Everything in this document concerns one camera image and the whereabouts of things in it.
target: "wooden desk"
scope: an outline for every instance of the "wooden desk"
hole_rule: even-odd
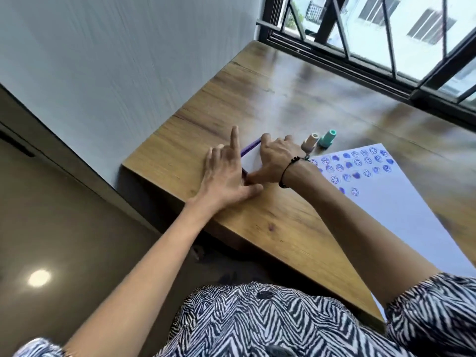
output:
[[[239,125],[241,145],[264,132],[333,128],[329,151],[383,143],[463,252],[476,261],[476,136],[437,117],[251,42],[124,162],[174,198],[199,188],[209,148]],[[215,217],[250,241],[377,318],[369,290],[315,211],[277,185]]]

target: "right hand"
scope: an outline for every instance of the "right hand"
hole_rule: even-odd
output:
[[[278,183],[292,158],[304,157],[306,153],[293,142],[291,135],[287,135],[284,140],[279,137],[271,141],[270,134],[263,134],[260,155],[263,167],[249,173],[246,178],[247,183]]]

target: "hand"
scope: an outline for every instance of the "hand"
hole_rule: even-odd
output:
[[[241,175],[238,126],[234,126],[230,145],[220,144],[208,151],[200,190],[190,202],[199,202],[202,208],[209,208],[215,214],[230,204],[251,198],[263,190],[261,184],[244,186]]]
[[[305,156],[306,153],[293,142],[291,135],[287,135],[284,140],[279,137],[271,141],[271,135],[263,134],[260,155],[263,167],[247,175],[248,183],[278,183],[291,159],[295,156]]]

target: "sleeve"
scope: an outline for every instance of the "sleeve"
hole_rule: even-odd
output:
[[[13,357],[64,357],[60,346],[54,345],[44,338],[36,338],[20,348]]]
[[[474,356],[476,278],[440,273],[386,309],[387,337],[416,355]]]

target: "black and white striped fabric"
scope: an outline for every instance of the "black and white striped fabric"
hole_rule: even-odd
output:
[[[433,276],[398,297],[386,313],[384,337],[359,325],[332,298],[255,282],[206,286],[185,300],[157,356],[476,355],[474,278]],[[57,351],[37,339],[15,356],[61,356]]]

